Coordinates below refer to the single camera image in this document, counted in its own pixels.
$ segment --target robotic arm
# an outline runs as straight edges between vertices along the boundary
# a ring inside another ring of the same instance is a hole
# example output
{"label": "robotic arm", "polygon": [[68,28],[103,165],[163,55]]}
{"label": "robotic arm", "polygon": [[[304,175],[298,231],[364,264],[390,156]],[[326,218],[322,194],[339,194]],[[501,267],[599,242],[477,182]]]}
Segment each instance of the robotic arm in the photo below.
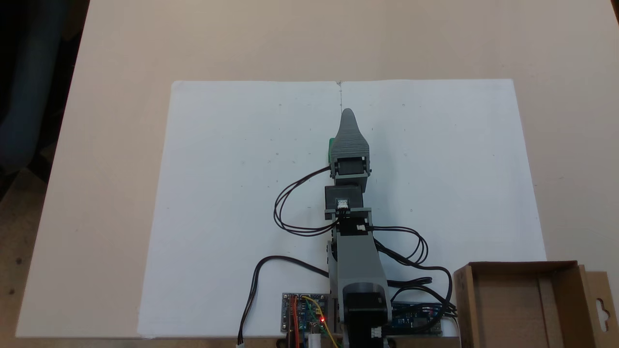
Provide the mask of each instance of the robotic arm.
{"label": "robotic arm", "polygon": [[386,347],[381,327],[391,322],[387,279],[374,245],[372,211],[363,206],[370,147],[351,109],[342,112],[329,153],[334,185],[324,188],[325,218],[338,223],[327,244],[327,262],[344,348]]}

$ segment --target white cylinder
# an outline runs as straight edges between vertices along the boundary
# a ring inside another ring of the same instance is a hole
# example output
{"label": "white cylinder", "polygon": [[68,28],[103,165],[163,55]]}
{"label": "white cylinder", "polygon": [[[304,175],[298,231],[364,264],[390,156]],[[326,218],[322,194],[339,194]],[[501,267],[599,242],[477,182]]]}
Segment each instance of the white cylinder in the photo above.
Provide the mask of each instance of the white cylinder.
{"label": "white cylinder", "polygon": [[309,334],[308,348],[320,348],[320,334]]}

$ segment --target red wire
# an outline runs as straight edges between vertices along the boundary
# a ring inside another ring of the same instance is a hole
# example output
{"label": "red wire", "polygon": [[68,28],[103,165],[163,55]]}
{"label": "red wire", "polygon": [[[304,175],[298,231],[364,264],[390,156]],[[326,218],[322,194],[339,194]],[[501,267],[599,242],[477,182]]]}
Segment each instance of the red wire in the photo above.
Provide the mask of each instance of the red wire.
{"label": "red wire", "polygon": [[294,296],[295,304],[292,306],[293,318],[295,322],[295,340],[297,341],[297,348],[299,348],[299,318],[297,315],[297,305],[298,299],[297,296]]}

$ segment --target white connector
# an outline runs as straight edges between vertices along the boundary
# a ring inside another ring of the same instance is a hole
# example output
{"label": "white connector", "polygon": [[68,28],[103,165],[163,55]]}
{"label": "white connector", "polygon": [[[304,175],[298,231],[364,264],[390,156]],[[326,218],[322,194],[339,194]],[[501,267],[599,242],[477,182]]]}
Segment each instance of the white connector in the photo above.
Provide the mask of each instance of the white connector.
{"label": "white connector", "polygon": [[337,200],[337,208],[338,209],[348,209],[348,199],[338,199]]}
{"label": "white connector", "polygon": [[320,334],[308,335],[308,348],[320,348]]}
{"label": "white connector", "polygon": [[370,333],[372,338],[378,337],[381,338],[383,336],[383,328],[378,326],[377,328],[372,328],[372,332]]}

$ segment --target white paper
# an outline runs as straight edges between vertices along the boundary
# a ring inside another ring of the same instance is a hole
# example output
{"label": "white paper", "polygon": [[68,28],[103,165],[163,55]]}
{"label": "white paper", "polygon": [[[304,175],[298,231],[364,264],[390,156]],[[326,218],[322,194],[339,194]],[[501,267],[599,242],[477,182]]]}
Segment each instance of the white paper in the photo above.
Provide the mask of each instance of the white paper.
{"label": "white paper", "polygon": [[[327,164],[340,111],[370,145],[364,195],[374,224],[419,231],[425,264],[545,260],[511,80],[175,82],[142,292],[143,336],[236,336],[263,257],[326,269],[328,236],[303,238],[272,220],[276,196]],[[295,190],[284,219],[325,224],[327,173]],[[411,236],[376,232],[405,253]],[[381,258],[389,279],[446,277]],[[329,292],[326,278],[283,261],[262,268],[245,337],[281,336],[282,292]],[[398,300],[432,300],[402,294]],[[443,321],[446,336],[456,335]]]}

